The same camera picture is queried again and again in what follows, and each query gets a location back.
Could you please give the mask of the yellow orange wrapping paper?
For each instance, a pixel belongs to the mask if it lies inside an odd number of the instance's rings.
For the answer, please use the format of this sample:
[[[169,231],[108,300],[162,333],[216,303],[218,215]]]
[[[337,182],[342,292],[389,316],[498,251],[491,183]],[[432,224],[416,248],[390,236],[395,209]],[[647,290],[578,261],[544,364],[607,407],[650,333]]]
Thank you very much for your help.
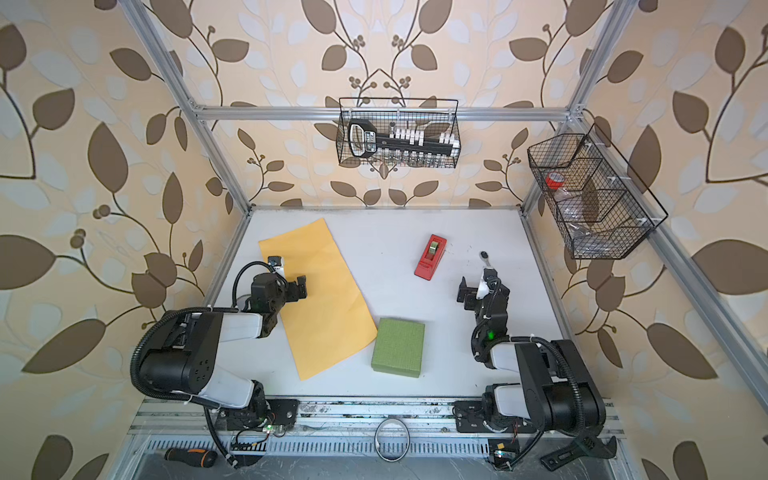
[[[306,278],[307,297],[281,311],[299,379],[304,381],[357,354],[377,327],[323,219],[259,242],[262,256],[280,256],[285,275]]]

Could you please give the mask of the green gift box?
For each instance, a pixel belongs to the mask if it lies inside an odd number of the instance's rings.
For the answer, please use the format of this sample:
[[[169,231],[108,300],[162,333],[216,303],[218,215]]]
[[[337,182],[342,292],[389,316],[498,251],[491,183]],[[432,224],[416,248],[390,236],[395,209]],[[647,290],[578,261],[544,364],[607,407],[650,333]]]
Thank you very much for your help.
[[[421,375],[426,326],[423,323],[381,318],[371,367],[379,373],[409,378]]]

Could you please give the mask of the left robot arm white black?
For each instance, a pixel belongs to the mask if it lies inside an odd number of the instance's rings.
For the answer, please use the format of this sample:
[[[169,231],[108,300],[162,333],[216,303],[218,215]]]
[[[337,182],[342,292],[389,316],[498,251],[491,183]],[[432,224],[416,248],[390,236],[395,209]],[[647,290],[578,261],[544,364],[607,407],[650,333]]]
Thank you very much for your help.
[[[169,449],[168,461],[210,468],[223,458],[239,468],[238,454],[249,450],[245,432],[265,437],[287,433],[297,421],[297,399],[273,399],[261,382],[242,378],[218,365],[221,347],[240,340],[264,339],[278,323],[282,308],[308,296],[307,279],[289,281],[280,256],[259,262],[261,273],[250,292],[233,295],[228,307],[188,307],[166,312],[152,324],[130,361],[132,385],[143,395],[199,405],[213,450]]]

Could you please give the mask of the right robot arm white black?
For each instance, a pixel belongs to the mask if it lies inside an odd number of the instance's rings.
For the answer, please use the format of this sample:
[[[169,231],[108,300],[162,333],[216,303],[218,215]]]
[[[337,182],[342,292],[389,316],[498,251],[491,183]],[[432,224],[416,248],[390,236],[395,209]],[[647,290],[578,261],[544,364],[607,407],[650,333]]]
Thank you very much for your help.
[[[462,280],[457,292],[457,302],[475,316],[470,336],[474,360],[519,377],[517,383],[485,389],[480,400],[482,426],[494,433],[518,432],[524,425],[534,429],[533,438],[517,451],[495,448],[491,462],[498,469],[514,470],[548,432],[571,438],[567,446],[540,458],[549,471],[582,457],[614,458],[617,439],[599,439],[607,417],[604,400],[574,342],[510,335],[510,293],[497,271],[488,267],[478,286]]]

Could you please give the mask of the red tape dispenser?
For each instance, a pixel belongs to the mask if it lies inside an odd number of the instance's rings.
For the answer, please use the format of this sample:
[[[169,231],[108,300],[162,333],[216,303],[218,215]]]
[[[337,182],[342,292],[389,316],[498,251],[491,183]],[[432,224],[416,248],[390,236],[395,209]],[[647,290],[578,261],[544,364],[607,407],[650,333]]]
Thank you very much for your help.
[[[416,265],[414,275],[430,281],[446,251],[447,240],[437,235],[431,235],[424,251]]]

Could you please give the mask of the red capped plastic bottle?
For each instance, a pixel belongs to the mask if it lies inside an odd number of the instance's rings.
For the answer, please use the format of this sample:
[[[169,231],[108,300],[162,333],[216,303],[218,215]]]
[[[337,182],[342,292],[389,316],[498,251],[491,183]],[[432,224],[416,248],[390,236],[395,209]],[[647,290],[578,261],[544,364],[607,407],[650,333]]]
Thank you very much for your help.
[[[545,185],[552,193],[560,190],[565,184],[565,176],[557,171],[550,171],[545,177]]]

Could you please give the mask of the black adjustable wrench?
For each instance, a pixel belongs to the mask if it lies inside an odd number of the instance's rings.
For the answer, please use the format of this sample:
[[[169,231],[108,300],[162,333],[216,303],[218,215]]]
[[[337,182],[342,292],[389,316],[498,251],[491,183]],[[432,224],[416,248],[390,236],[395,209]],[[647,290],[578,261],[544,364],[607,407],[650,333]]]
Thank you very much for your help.
[[[540,463],[550,472],[583,457],[609,460],[616,456],[618,440],[612,436],[607,442],[586,435],[574,438],[569,445],[540,458]]]

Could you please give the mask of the orange black screwdriver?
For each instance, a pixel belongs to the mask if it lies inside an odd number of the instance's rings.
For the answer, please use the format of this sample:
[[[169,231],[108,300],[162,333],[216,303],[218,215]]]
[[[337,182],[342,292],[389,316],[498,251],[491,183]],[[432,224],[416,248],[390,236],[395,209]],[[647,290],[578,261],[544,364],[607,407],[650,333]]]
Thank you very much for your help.
[[[218,457],[219,454],[216,451],[200,448],[169,448],[164,453],[166,461],[183,463],[194,468],[212,468]]]

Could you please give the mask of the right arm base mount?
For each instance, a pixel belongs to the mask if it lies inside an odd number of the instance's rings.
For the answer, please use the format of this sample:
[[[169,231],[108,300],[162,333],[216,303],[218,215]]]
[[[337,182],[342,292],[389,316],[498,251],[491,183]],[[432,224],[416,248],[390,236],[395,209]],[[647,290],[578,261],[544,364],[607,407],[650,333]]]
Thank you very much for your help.
[[[452,406],[455,427],[463,434],[534,434],[535,426],[520,417],[503,417],[500,420],[487,420],[482,402],[479,400],[457,400]]]

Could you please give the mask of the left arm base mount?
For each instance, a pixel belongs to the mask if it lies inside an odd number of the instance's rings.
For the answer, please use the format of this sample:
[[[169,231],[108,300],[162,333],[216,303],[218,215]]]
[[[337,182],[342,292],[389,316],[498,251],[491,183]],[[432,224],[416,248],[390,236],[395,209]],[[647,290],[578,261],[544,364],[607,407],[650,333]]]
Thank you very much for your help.
[[[296,423],[299,405],[298,399],[267,398],[255,400],[244,409],[222,408],[219,416],[229,431],[263,431],[266,427],[287,431]]]

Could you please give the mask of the aluminium front rail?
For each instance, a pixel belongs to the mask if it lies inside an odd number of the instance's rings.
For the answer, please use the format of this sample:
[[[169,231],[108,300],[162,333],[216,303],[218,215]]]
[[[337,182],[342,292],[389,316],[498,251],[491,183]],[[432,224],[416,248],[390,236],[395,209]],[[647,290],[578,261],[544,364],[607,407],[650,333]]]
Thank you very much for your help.
[[[455,427],[450,397],[301,397],[298,418],[283,435],[240,436],[245,456],[352,456],[477,458],[490,453],[493,439],[525,442],[533,434],[463,434]],[[169,448],[212,450],[201,407],[146,400],[122,446],[124,459],[159,454]]]

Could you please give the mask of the socket set black rail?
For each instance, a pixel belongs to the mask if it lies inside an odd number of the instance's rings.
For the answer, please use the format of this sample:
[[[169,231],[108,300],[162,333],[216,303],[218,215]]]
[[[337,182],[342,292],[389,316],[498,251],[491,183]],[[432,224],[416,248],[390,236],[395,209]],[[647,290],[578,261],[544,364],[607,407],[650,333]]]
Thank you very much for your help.
[[[460,140],[453,134],[440,132],[437,139],[428,138],[426,130],[389,125],[382,132],[369,120],[353,119],[346,130],[347,145],[354,157],[384,159],[439,160],[458,158]]]

